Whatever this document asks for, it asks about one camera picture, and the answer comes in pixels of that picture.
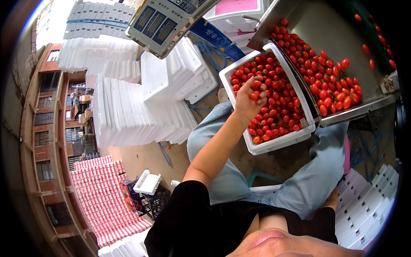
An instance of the window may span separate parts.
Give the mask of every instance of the window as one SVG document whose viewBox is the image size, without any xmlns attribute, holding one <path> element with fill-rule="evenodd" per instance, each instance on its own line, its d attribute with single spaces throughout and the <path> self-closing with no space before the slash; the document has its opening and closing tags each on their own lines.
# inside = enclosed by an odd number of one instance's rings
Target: window
<svg viewBox="0 0 411 257">
<path fill-rule="evenodd" d="M 42 85 L 40 92 L 48 92 L 57 90 L 60 72 L 46 72 L 42 73 Z"/>
<path fill-rule="evenodd" d="M 45 146 L 50 141 L 48 139 L 48 131 L 36 132 L 35 136 L 35 146 Z"/>
<path fill-rule="evenodd" d="M 37 108 L 49 108 L 51 107 L 52 98 L 51 97 L 41 97 L 39 98 L 39 103 Z"/>
<path fill-rule="evenodd" d="M 54 179 L 50 161 L 36 162 L 39 181 Z"/>
<path fill-rule="evenodd" d="M 34 126 L 53 123 L 53 112 L 36 113 Z"/>
<path fill-rule="evenodd" d="M 80 156 L 69 157 L 70 171 L 74 171 L 74 163 L 80 161 Z"/>
<path fill-rule="evenodd" d="M 70 95 L 67 95 L 66 106 L 71 106 L 71 105 L 72 105 L 72 98 L 70 97 Z"/>
<path fill-rule="evenodd" d="M 72 118 L 72 111 L 66 111 L 66 120 L 71 120 Z"/>
<path fill-rule="evenodd" d="M 66 129 L 66 142 L 80 141 L 80 137 L 79 137 L 80 131 L 81 131 L 80 127 L 72 127 L 72 128 Z"/>
<path fill-rule="evenodd" d="M 48 55 L 47 61 L 48 62 L 55 62 L 57 61 L 58 58 L 58 53 L 60 52 L 60 50 L 53 50 L 50 52 L 50 54 Z"/>
<path fill-rule="evenodd" d="M 46 204 L 48 217 L 54 227 L 68 226 L 73 224 L 67 206 L 64 202 L 56 204 Z"/>
</svg>

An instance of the hand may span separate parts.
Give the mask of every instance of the hand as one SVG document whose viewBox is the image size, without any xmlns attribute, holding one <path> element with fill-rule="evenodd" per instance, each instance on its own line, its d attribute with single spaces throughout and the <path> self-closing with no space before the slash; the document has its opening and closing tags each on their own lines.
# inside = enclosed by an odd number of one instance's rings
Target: hand
<svg viewBox="0 0 411 257">
<path fill-rule="evenodd" d="M 267 102 L 267 97 L 253 101 L 250 99 L 250 94 L 254 91 L 251 89 L 251 85 L 255 80 L 263 80 L 261 76 L 251 77 L 237 92 L 235 113 L 239 115 L 243 123 L 250 123 L 252 119 L 260 112 L 263 105 Z"/>
</svg>

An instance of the jeans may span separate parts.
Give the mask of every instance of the jeans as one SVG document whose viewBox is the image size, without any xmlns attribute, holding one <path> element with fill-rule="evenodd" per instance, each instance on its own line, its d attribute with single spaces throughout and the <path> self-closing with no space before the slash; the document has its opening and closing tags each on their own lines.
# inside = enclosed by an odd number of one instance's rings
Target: jeans
<svg viewBox="0 0 411 257">
<path fill-rule="evenodd" d="M 192 162 L 201 148 L 225 123 L 233 108 L 230 102 L 218 104 L 191 132 L 187 141 Z M 251 201 L 291 210 L 303 220 L 321 207 L 337 186 L 344 172 L 344 140 L 348 122 L 315 131 L 315 144 L 310 148 L 311 161 L 287 179 L 270 196 L 252 193 L 244 175 L 228 159 L 221 172 L 211 182 L 210 204 L 230 201 Z"/>
</svg>

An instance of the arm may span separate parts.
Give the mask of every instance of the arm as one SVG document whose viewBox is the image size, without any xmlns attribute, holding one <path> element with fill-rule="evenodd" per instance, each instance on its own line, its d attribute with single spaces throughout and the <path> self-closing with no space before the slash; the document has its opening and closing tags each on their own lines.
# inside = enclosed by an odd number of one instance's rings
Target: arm
<svg viewBox="0 0 411 257">
<path fill-rule="evenodd" d="M 183 181 L 197 180 L 209 188 L 211 181 L 227 162 L 231 150 L 240 140 L 250 121 L 267 102 L 266 97 L 257 101 L 249 98 L 253 92 L 250 87 L 256 79 L 262 80 L 263 77 L 252 77 L 240 88 L 236 98 L 236 109 L 217 134 L 196 155 Z"/>
</svg>

